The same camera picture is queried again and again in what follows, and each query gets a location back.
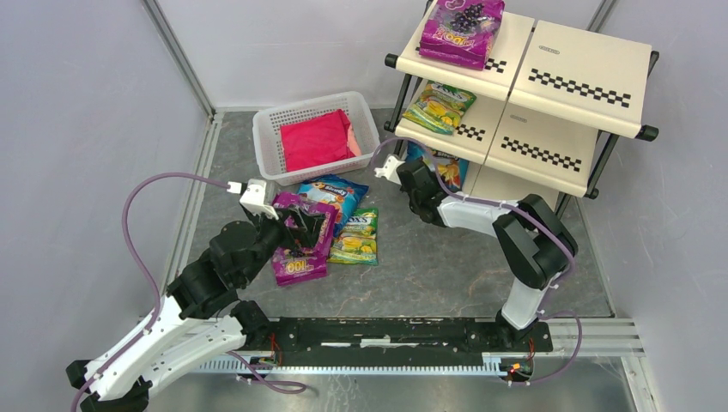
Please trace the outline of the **purple grape candy bag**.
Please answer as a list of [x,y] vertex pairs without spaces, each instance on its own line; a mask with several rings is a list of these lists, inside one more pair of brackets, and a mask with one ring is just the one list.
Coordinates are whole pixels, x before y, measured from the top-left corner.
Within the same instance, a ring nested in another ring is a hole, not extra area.
[[275,262],[292,258],[326,259],[333,241],[338,209],[291,192],[279,193],[273,203],[278,211],[291,212],[285,221],[288,234],[293,235],[284,246],[276,249]]
[[422,30],[418,52],[425,58],[483,70],[501,28],[501,0],[440,0]]
[[321,256],[290,257],[276,255],[272,259],[272,268],[279,287],[307,282],[328,275],[327,258]]

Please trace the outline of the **blue Slendy bag front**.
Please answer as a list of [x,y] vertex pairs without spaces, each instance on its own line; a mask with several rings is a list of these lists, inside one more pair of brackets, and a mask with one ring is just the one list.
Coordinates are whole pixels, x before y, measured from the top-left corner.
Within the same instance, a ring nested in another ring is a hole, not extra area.
[[430,147],[408,142],[406,161],[422,160],[431,171],[437,171],[453,192],[461,191],[469,167],[467,160]]

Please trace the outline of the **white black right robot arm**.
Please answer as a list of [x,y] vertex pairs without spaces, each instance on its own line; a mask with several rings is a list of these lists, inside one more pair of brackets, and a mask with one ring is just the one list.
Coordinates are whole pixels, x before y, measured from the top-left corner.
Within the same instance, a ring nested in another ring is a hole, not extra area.
[[578,245],[545,200],[530,194],[517,202],[468,197],[447,189],[423,160],[389,156],[381,175],[401,186],[422,221],[497,239],[515,279],[496,318],[512,331],[536,323],[555,280],[574,267]]

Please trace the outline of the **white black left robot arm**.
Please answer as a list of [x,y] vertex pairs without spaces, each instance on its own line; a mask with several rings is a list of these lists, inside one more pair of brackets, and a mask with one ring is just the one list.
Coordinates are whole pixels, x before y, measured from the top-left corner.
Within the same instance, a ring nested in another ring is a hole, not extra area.
[[238,292],[276,250],[314,247],[326,217],[298,206],[247,217],[226,224],[121,342],[94,360],[67,366],[77,389],[72,410],[144,411],[153,397],[203,363],[269,336],[263,311],[251,300],[240,301]]

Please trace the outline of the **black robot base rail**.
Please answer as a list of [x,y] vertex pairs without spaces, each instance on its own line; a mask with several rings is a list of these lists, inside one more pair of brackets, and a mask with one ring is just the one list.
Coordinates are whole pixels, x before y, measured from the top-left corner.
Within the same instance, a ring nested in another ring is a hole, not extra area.
[[546,323],[514,330],[500,318],[268,318],[251,300],[230,312],[243,351],[273,354],[282,367],[475,367],[484,354],[550,352]]

